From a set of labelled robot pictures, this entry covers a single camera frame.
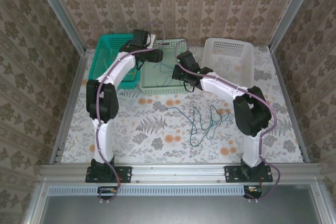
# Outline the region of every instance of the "vent grille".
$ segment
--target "vent grille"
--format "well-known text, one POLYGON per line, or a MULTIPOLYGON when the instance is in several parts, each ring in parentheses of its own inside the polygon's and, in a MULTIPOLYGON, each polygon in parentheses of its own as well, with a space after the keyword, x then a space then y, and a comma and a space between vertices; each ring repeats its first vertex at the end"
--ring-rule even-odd
MULTIPOLYGON (((98 186, 51 186, 48 196, 97 196, 98 186)), ((120 196, 244 195, 243 186, 122 186, 120 196)))

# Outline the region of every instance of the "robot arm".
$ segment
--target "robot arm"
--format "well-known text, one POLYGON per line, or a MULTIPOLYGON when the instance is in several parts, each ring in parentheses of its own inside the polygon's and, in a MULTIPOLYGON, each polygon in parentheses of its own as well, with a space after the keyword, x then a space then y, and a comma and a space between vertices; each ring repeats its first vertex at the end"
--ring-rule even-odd
MULTIPOLYGON (((98 86, 103 82, 101 93, 103 96, 99 99, 100 118, 102 124, 99 130, 99 144, 101 153, 110 163, 114 161, 113 146, 111 141, 107 141, 111 128, 109 124, 111 119, 114 119, 119 110, 118 98, 116 90, 126 76, 126 74, 135 66, 139 70, 139 62, 160 62, 163 52, 161 50, 153 50, 150 52, 142 52, 138 54, 129 54, 130 52, 140 49, 150 49, 153 47, 156 35, 149 34, 147 31, 134 30, 133 39, 128 41, 119 51, 117 58, 112 65, 101 75, 97 80, 89 80, 87 83, 87 111, 90 113, 94 125, 94 135, 96 135, 99 121, 96 112, 96 98, 98 86)), ((95 141, 95 162, 103 164, 104 161, 98 153, 97 140, 95 141)))
MULTIPOLYGON (((155 35, 150 35, 148 32, 142 30, 135 30, 133 40, 126 43, 120 49, 116 60, 110 68, 97 80, 89 80, 87 83, 87 111, 93 120, 94 131, 96 133, 99 125, 96 113, 96 97, 98 86, 103 81, 101 89, 103 97, 99 98, 99 111, 103 123, 100 125, 98 138, 101 154, 112 165, 114 165, 113 146, 111 141, 107 141, 107 139, 111 135, 108 132, 109 123, 111 119, 115 118, 119 109, 116 89, 128 71, 134 66, 138 66, 139 61, 160 62, 163 53, 157 49, 151 52, 124 56, 139 49, 151 48, 154 41, 155 35)), ((180 54, 177 58, 180 64, 189 71, 214 76, 215 79, 189 74, 183 71, 178 65, 175 65, 172 79, 182 80, 184 83, 189 83, 193 87, 193 90, 199 88, 233 103, 237 127, 244 134, 244 154, 241 161, 242 174, 245 174, 247 178, 252 177, 253 170, 264 165, 259 156, 259 136, 260 131, 268 126, 268 122, 271 119, 270 111, 260 101, 220 82, 220 77, 212 69, 206 67, 201 69, 189 51, 180 54)), ((246 90, 265 100, 263 93, 258 87, 246 88, 246 90)), ((109 167, 107 165, 104 166, 104 161, 98 153, 97 140, 95 143, 96 151, 94 159, 91 161, 91 167, 88 168, 87 173, 87 178, 89 177, 90 179, 86 179, 86 181, 96 183, 98 182, 97 177, 106 173, 109 173, 109 176, 104 176, 104 181, 101 180, 100 182, 111 181, 113 175, 110 173, 109 167)))
MULTIPOLYGON (((177 59, 185 69, 191 72, 214 77, 195 76, 183 71, 178 65, 175 65, 172 79, 187 82, 193 87, 193 90, 199 88, 233 104, 236 125, 244 134, 244 154, 241 164, 247 167, 247 170, 262 164, 259 153, 259 138, 261 130, 268 127, 268 122, 271 119, 269 109, 257 99, 251 98, 242 91, 220 82, 219 79, 221 79, 221 77, 214 73, 212 69, 207 67, 201 69, 189 51, 181 53, 177 59)), ((262 91, 258 87, 252 87, 251 89, 240 88, 265 100, 262 91)))

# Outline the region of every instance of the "white plastic basket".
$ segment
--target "white plastic basket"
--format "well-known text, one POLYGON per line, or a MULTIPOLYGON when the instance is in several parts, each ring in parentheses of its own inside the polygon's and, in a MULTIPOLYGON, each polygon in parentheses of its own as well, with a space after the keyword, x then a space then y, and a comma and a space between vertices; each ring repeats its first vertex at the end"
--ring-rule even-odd
POLYGON ((253 45, 233 39, 209 38, 205 42, 202 67, 242 87, 254 85, 253 45))

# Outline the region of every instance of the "floral tablecloth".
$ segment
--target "floral tablecloth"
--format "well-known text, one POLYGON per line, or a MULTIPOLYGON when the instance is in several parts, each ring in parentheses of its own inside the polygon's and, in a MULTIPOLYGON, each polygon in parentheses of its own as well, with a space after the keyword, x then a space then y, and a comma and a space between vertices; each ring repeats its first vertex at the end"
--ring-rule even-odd
MULTIPOLYGON (((203 48, 191 48, 198 62, 203 48)), ((86 111, 86 87, 94 51, 91 51, 82 87, 71 121, 62 162, 90 162, 95 152, 92 121, 86 111)), ((265 136, 263 156, 274 163, 303 162, 292 123, 282 96, 275 69, 267 47, 255 47, 255 85, 260 87, 269 104, 275 109, 278 126, 265 136)), ((191 123, 177 109, 190 118, 193 107, 199 109, 205 127, 210 120, 209 105, 221 114, 233 112, 233 106, 219 97, 200 90, 187 94, 144 95, 140 88, 118 90, 119 114, 113 120, 113 141, 117 163, 238 163, 243 155, 243 135, 233 121, 223 121, 210 129, 198 147, 191 147, 191 123)), ((215 120, 219 115, 214 113, 215 120)), ((196 116, 197 133, 192 143, 205 134, 196 116)))

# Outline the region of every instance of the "plastic basket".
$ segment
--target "plastic basket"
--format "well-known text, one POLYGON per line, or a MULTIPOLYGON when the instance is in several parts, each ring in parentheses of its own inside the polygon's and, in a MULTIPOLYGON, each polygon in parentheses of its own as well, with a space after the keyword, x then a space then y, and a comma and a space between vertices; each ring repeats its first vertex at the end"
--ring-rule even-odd
MULTIPOLYGON (((175 67, 174 50, 181 39, 166 39, 160 49, 163 59, 160 63, 146 62, 141 69, 140 88, 144 94, 176 94, 187 92, 182 81, 172 80, 171 76, 175 67)), ((157 40, 154 47, 161 43, 157 40)), ((180 54, 186 50, 186 44, 181 43, 177 48, 180 54)))
MULTIPOLYGON (((98 40, 98 45, 94 58, 92 61, 89 79, 96 80, 100 77, 114 62, 119 49, 130 39, 133 38, 133 34, 106 34, 102 35, 98 40)), ((137 68, 132 68, 121 83, 118 89, 135 89, 136 84, 140 79, 140 71, 137 68)))
POLYGON ((205 42, 202 67, 239 86, 254 85, 253 45, 233 39, 209 38, 205 42))

